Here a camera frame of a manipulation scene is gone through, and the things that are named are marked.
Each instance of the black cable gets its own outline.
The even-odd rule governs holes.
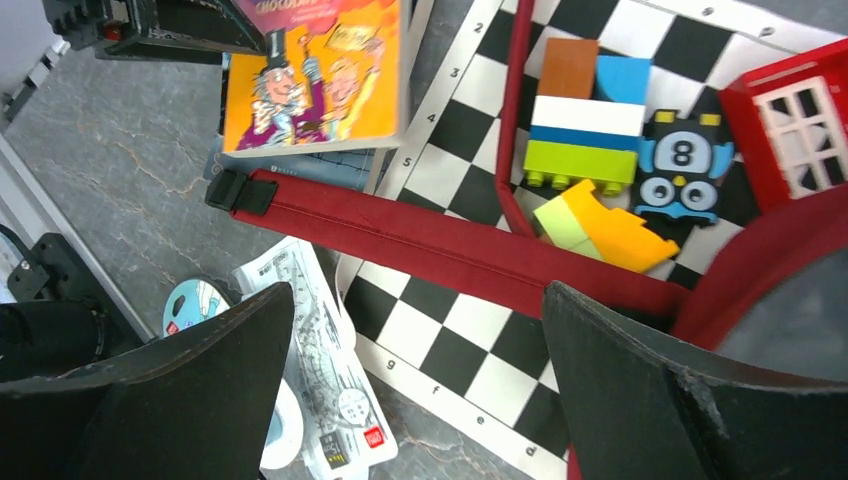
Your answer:
[[[35,255],[32,254],[30,249],[27,248],[26,245],[24,245],[24,242],[23,240],[21,240],[21,237],[19,237],[18,234],[12,231],[11,228],[0,223],[0,234],[2,234],[4,237],[8,238],[10,242],[12,242],[12,245],[14,245],[15,248],[18,249],[24,260],[29,263],[30,268],[35,268],[39,265],[38,260],[36,260],[35,258]]]

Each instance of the cartoon boy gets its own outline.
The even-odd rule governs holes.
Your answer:
[[[295,81],[294,69],[286,59],[285,31],[269,33],[267,43],[268,65],[257,78],[259,100],[252,104],[253,121],[237,150],[326,141],[327,136],[321,131],[324,79],[318,59],[307,56],[301,66],[309,81],[307,98],[306,87]]]
[[[333,102],[333,110],[323,117],[323,129],[330,140],[350,138],[353,124],[359,119],[365,102],[374,91],[386,46],[382,40],[374,37],[368,40],[364,50],[373,63],[361,83],[357,79],[357,64],[350,58],[341,57],[330,67],[330,81],[324,87],[324,92]]]

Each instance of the white block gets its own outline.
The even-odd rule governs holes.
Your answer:
[[[540,127],[642,136],[644,105],[539,95],[531,123]]]

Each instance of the orange book cover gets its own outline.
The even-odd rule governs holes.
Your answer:
[[[223,151],[261,156],[397,146],[406,97],[401,4],[240,0],[266,35],[267,55],[232,55]]]

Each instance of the book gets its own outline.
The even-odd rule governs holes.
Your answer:
[[[407,125],[403,0],[238,0],[268,54],[230,59],[222,152],[394,148]]]
[[[389,165],[383,149],[265,155],[245,159],[227,155],[221,151],[221,147],[222,137],[216,135],[212,139],[206,168],[203,169],[203,178],[206,180],[212,180],[223,169],[250,174],[261,168],[373,194]]]

